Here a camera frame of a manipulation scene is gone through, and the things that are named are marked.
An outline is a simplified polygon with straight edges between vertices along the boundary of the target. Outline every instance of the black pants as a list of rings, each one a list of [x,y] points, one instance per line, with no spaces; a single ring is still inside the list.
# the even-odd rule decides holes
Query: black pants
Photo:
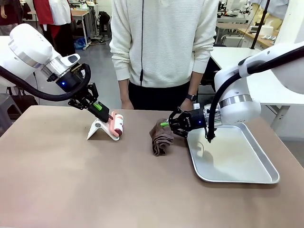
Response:
[[[137,110],[174,111],[186,99],[190,82],[170,88],[146,88],[129,83],[129,98]]]
[[[51,33],[49,25],[47,30],[43,29],[43,36],[53,45],[54,49],[61,54],[62,57],[75,54],[74,40],[72,35],[71,24],[60,25],[60,30],[54,38]]]

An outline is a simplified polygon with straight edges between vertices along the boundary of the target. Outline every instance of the white stand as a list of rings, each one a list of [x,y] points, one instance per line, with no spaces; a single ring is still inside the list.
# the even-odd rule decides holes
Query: white stand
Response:
[[[91,126],[91,129],[89,131],[89,135],[87,136],[87,140],[89,138],[91,138],[91,136],[99,129],[102,128],[104,130],[104,132],[106,132],[114,141],[118,141],[119,137],[115,137],[110,133],[109,130],[109,124],[108,123],[104,123],[102,121],[100,121],[99,119],[96,119]]]

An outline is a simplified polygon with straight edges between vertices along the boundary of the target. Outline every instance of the wristwatch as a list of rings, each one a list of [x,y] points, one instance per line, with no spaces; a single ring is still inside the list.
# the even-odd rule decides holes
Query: wristwatch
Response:
[[[198,99],[198,96],[188,94],[186,96],[186,98],[191,100],[191,101],[196,101]]]

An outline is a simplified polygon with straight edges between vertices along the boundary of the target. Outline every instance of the hand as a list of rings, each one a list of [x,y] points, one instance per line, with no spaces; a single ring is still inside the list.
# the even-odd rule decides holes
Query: hand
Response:
[[[8,18],[8,16],[6,16],[4,10],[1,10],[1,17],[4,19]]]
[[[129,99],[122,101],[122,109],[134,109],[133,104]]]
[[[180,108],[183,111],[191,111],[193,110],[193,102],[189,99],[185,99],[184,102],[181,104]]]

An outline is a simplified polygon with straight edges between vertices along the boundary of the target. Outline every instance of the brown towel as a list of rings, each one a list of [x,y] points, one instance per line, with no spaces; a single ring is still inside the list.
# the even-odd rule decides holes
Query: brown towel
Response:
[[[173,133],[169,126],[161,127],[161,123],[166,122],[166,119],[160,119],[150,131],[152,138],[152,149],[155,156],[166,155],[166,147],[173,143]]]

